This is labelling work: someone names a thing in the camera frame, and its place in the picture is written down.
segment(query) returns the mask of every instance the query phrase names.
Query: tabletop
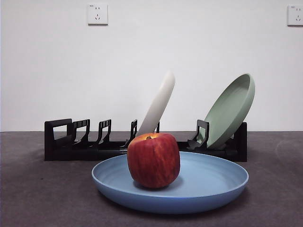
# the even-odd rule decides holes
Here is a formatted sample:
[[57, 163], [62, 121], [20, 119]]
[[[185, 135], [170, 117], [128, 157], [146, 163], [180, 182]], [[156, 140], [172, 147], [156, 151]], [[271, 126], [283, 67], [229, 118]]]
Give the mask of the tabletop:
[[[177, 140], [195, 132], [171, 132]], [[127, 132], [112, 132], [117, 140]], [[44, 161], [43, 132], [1, 133], [1, 226], [246, 226], [303, 223], [303, 132], [249, 132], [249, 175], [243, 193], [215, 210], [160, 215], [122, 207], [96, 188], [100, 161]]]

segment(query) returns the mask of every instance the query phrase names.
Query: black dish rack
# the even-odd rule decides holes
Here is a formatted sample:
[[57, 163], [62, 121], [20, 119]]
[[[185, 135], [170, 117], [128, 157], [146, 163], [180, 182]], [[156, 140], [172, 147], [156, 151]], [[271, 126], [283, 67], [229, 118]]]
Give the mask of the black dish rack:
[[[126, 141], [111, 141], [111, 119], [99, 122], [98, 138], [89, 141], [90, 120], [73, 122], [71, 118], [45, 122], [45, 161], [71, 161], [71, 160], [105, 160], [127, 153], [129, 143], [137, 133], [137, 120], [131, 122], [130, 137]], [[66, 136], [55, 139], [55, 127], [67, 126]], [[77, 129], [86, 127], [84, 136], [77, 141]], [[205, 136], [201, 143], [197, 142], [200, 127], [205, 129]], [[160, 131], [158, 123], [156, 132]], [[247, 161], [247, 124], [243, 122], [234, 133], [233, 138], [226, 141], [221, 149], [207, 149], [209, 136], [209, 123], [197, 120], [196, 135], [186, 141], [177, 141], [180, 151], [195, 152], [221, 157], [234, 162]]]

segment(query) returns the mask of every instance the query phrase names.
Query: apple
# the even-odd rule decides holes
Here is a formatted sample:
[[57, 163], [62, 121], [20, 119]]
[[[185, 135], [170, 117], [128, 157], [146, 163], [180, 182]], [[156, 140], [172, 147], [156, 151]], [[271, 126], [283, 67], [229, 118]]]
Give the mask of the apple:
[[169, 185], [180, 172], [175, 137], [168, 133], [146, 133], [134, 138], [128, 145], [127, 163], [132, 178], [144, 187]]

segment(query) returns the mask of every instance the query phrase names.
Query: wall socket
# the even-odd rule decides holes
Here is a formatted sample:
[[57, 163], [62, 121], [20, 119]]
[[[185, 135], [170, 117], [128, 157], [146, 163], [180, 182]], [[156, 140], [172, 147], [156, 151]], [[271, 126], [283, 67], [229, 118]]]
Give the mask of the wall socket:
[[291, 5], [287, 7], [287, 25], [303, 26], [303, 5]]
[[89, 26], [108, 25], [108, 5], [89, 4], [87, 8], [87, 21]]

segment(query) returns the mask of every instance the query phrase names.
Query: white wall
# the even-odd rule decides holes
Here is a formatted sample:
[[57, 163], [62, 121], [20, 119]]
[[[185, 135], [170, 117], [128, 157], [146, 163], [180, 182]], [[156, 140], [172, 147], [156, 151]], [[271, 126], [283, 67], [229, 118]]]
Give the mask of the white wall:
[[108, 26], [87, 26], [88, 0], [1, 1], [1, 131], [44, 121], [142, 122], [167, 69], [176, 86], [161, 129], [195, 130], [220, 93], [250, 73], [250, 131], [303, 130], [302, 0], [108, 0]]

